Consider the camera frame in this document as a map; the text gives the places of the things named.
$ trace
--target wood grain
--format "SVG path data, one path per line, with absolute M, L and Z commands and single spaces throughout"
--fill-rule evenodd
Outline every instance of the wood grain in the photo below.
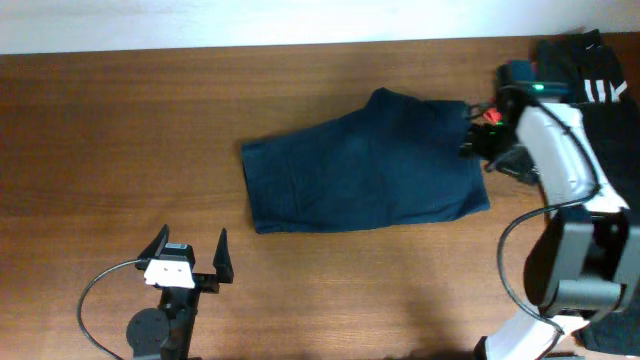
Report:
M 496 66 L 526 58 L 534 41 L 0 57 L 0 358 L 104 359 L 77 328 L 77 297 L 99 271 L 137 256 L 164 223 L 173 241 L 194 246 L 202 272 L 212 270 L 220 229 L 229 231 L 236 282 L 202 297 L 192 356 L 470 350 L 515 311 L 496 273 L 496 239 L 542 204 L 537 189 L 489 174 L 491 210 L 453 223 L 259 236 L 239 147 L 358 109 L 382 86 L 486 100 Z M 640 36 L 605 41 L 637 97 Z M 542 219 L 524 224 L 508 246 L 516 284 L 542 228 Z M 122 270 L 89 295 L 87 326 L 127 358 L 129 319 L 158 299 L 142 273 Z

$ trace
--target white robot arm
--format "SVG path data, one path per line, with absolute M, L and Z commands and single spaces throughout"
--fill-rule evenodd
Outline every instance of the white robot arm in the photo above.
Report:
M 522 62 L 499 69 L 497 106 L 503 123 L 473 125 L 462 149 L 497 162 L 515 145 L 524 147 L 549 206 L 515 220 L 501 237 L 499 270 L 520 309 L 481 339 L 477 360 L 543 358 L 573 331 L 623 311 L 640 277 L 640 219 L 602 170 L 581 111 L 561 102 L 566 94 L 561 84 L 545 91 L 545 84 L 520 75 Z M 501 251 L 513 227 L 543 213 L 552 218 L 525 263 L 525 302 L 506 281 Z

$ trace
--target white wall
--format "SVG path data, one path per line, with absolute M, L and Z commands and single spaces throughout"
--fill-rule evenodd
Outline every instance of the white wall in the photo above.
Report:
M 0 0 L 0 53 L 640 31 L 639 0 Z

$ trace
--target black mount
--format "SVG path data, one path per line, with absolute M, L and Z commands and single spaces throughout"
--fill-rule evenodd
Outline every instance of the black mount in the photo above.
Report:
M 516 128 L 531 98 L 539 101 L 565 102 L 570 93 L 565 84 L 536 81 L 529 61 L 514 60 L 496 71 L 495 106 L 502 120 L 494 124 L 471 124 L 460 155 L 479 156 L 489 161 L 487 172 L 497 170 L 528 185 L 539 183 L 533 159 L 518 142 Z
M 562 208 L 524 268 L 527 297 L 546 317 L 598 321 L 629 306 L 640 279 L 640 217 Z
M 152 259 L 188 262 L 191 269 L 195 265 L 191 245 L 169 243 L 167 225 L 162 227 L 138 259 L 146 260 L 136 264 L 139 270 L 146 270 Z M 193 274 L 193 289 L 155 286 L 162 290 L 158 307 L 138 312 L 127 326 L 127 342 L 133 348 L 134 360 L 188 359 L 200 293 L 217 294 L 221 283 L 233 283 L 226 229 L 220 233 L 213 267 L 215 274 Z

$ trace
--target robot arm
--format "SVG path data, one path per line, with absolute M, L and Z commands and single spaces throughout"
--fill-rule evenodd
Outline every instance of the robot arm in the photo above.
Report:
M 220 283 L 233 283 L 233 267 L 222 229 L 213 258 L 216 274 L 192 273 L 195 265 L 190 245 L 170 243 L 169 227 L 138 256 L 145 282 L 159 290 L 157 308 L 139 311 L 127 326 L 127 342 L 134 360 L 186 360 L 201 293 L 217 294 Z
M 498 88 L 508 89 L 498 91 L 503 124 L 473 125 L 463 149 L 500 161 L 516 144 L 524 146 L 548 204 L 588 200 L 555 209 L 525 264 L 525 290 L 535 312 L 564 335 L 558 337 L 553 326 L 520 310 L 480 341 L 474 355 L 482 360 L 538 359 L 571 332 L 624 310 L 640 274 L 640 222 L 602 171 L 582 113 L 559 102 L 566 93 L 558 84 L 545 91 L 545 84 L 531 82 L 526 69 L 522 76 L 522 65 L 498 72 Z

